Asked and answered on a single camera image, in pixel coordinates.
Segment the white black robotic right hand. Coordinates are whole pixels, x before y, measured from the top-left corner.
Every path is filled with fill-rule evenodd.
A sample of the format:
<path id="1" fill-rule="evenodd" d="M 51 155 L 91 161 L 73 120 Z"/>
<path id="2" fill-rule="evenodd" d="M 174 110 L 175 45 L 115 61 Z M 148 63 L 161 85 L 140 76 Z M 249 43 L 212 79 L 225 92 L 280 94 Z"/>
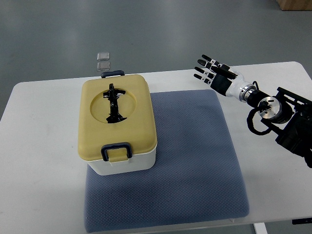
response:
<path id="1" fill-rule="evenodd" d="M 215 59 L 202 55 L 197 61 L 203 68 L 195 67 L 199 74 L 194 77 L 208 84 L 217 93 L 226 97 L 235 97 L 242 101 L 242 93 L 248 85 L 243 76 L 226 64 L 219 63 Z"/>

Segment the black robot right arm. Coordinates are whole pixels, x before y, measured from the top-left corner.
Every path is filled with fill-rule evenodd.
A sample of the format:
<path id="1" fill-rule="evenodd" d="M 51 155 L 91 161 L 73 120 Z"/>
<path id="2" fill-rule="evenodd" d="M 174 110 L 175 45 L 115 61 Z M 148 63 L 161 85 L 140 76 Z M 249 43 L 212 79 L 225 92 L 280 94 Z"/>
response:
<path id="1" fill-rule="evenodd" d="M 258 136 L 275 132 L 276 143 L 303 157 L 311 168 L 312 102 L 281 87 L 277 91 L 275 96 L 269 96 L 254 82 L 240 92 L 240 99 L 253 107 L 247 126 Z"/>

